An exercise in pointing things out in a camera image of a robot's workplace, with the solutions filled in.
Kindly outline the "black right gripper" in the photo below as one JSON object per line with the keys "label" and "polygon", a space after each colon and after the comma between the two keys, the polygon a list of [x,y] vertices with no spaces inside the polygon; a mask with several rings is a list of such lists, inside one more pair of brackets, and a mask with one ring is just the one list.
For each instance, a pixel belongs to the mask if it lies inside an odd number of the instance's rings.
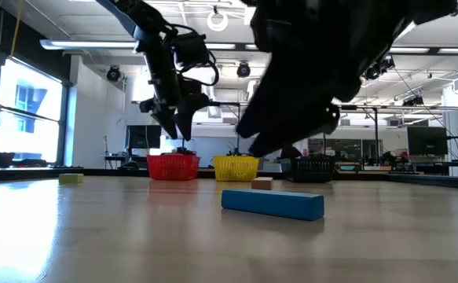
{"label": "black right gripper", "polygon": [[255,8],[255,45],[271,55],[236,127],[242,138],[258,133],[249,148],[255,157],[335,131],[339,106],[304,106],[282,117],[291,104],[287,93],[299,100],[351,101],[362,74],[409,23],[409,4],[402,0],[261,0],[248,5]]}

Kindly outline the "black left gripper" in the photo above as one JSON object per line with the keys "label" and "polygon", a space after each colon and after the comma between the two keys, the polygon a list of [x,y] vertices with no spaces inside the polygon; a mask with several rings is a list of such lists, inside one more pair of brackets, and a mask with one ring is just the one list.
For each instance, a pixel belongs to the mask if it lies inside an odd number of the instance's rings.
{"label": "black left gripper", "polygon": [[210,105],[210,98],[202,92],[201,82],[177,75],[175,79],[150,79],[155,93],[139,104],[141,112],[151,113],[172,139],[181,136],[190,141],[194,114]]}

